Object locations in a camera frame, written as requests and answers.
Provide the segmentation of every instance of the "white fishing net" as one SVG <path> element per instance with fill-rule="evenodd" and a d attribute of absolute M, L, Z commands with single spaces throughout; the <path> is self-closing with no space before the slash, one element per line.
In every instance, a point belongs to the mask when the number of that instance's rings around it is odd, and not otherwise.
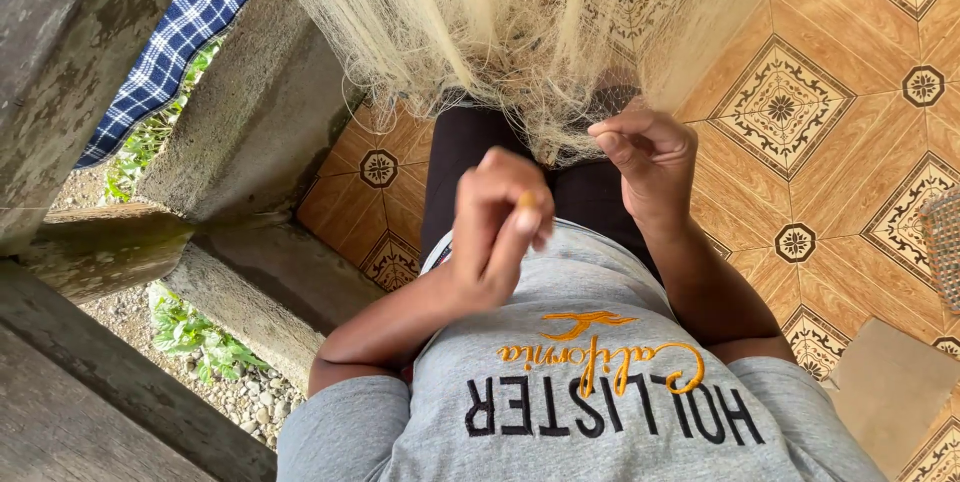
<path fill-rule="evenodd" d="M 601 154 L 585 132 L 611 112 L 598 91 L 672 112 L 760 1 L 299 0 L 367 89 L 367 130 L 468 98 L 507 112 L 555 167 Z"/>

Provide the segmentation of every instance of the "ground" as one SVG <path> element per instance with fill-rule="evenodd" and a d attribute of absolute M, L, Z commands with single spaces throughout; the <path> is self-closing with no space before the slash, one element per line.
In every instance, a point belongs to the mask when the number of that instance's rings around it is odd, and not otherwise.
<path fill-rule="evenodd" d="M 111 204 L 103 199 L 105 169 L 71 172 L 52 209 Z M 115 292 L 82 304 L 80 308 L 274 450 L 287 414 L 304 401 L 304 397 L 275 369 L 248 372 L 238 381 L 221 380 L 207 384 L 197 378 L 196 371 L 191 371 L 194 367 L 192 355 L 171 357 L 154 348 L 154 329 L 145 285 Z"/>

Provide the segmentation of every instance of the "blue plaid cloth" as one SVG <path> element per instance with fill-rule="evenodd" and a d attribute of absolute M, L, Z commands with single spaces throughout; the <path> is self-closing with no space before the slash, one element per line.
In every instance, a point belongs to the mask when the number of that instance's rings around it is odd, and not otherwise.
<path fill-rule="evenodd" d="M 138 121 L 169 106 L 194 54 L 227 30 L 246 1 L 173 0 L 74 169 L 101 164 L 123 146 Z"/>

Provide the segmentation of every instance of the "hand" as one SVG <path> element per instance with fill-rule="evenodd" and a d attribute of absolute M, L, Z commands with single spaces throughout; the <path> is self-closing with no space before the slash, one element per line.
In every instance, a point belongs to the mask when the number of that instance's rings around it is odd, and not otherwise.
<path fill-rule="evenodd" d="M 620 169 L 623 205 L 644 237 L 669 237 L 688 228 L 696 131 L 646 108 L 638 96 L 588 132 Z"/>
<path fill-rule="evenodd" d="M 503 305 L 521 279 L 531 244 L 542 249 L 553 233 L 553 195 L 533 162 L 491 148 L 457 186 L 452 298 L 466 313 Z"/>

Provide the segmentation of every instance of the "gray t-shirt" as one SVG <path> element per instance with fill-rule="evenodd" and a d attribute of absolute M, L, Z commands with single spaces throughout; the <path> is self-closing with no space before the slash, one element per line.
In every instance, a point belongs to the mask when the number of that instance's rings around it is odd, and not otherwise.
<path fill-rule="evenodd" d="M 723 365 L 640 261 L 564 221 L 507 305 L 438 332 L 412 385 L 321 390 L 277 446 L 281 481 L 884 479 L 805 371 Z"/>

